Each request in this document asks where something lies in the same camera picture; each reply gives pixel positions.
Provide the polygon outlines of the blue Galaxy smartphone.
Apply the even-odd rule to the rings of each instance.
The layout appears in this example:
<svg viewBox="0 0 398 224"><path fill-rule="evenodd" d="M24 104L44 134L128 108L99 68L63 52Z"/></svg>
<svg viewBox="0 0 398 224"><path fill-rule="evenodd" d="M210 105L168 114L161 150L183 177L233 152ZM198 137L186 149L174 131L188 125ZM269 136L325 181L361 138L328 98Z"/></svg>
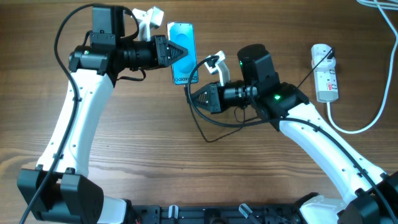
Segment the blue Galaxy smartphone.
<svg viewBox="0 0 398 224"><path fill-rule="evenodd" d="M176 47L172 53L177 56L172 64L172 81L174 85L186 85L197 65L194 26L189 22L169 22L167 33Z"/></svg>

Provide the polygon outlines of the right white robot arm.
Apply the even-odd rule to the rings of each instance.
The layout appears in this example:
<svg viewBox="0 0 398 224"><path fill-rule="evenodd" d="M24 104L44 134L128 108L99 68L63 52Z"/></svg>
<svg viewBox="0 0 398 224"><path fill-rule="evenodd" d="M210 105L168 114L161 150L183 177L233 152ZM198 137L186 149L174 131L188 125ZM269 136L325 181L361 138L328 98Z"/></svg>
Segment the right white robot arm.
<svg viewBox="0 0 398 224"><path fill-rule="evenodd" d="M230 80L223 52L202 61L220 79L196 92L186 84L192 115L209 120L210 114L231 107L252 106L256 118L240 122L239 128L269 123L298 144L341 195L339 199L316 193L303 197L297 214L304 223L396 223L397 175L365 159L325 122L304 93L281 82L264 45L244 47L238 60L243 79L236 82Z"/></svg>

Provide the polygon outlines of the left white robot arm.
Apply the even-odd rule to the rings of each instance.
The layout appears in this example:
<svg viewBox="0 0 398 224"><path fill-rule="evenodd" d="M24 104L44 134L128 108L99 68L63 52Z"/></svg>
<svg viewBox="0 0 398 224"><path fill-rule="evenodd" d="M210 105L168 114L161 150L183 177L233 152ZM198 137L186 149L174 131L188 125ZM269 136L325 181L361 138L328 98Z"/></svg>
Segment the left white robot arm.
<svg viewBox="0 0 398 224"><path fill-rule="evenodd" d="M88 178L91 145L104 106L123 70L146 73L188 54L164 35L158 7L146 11L91 3L93 27L62 70L68 89L52 137L33 169L22 169L17 187L27 203L21 221L141 223L127 199L105 196Z"/></svg>

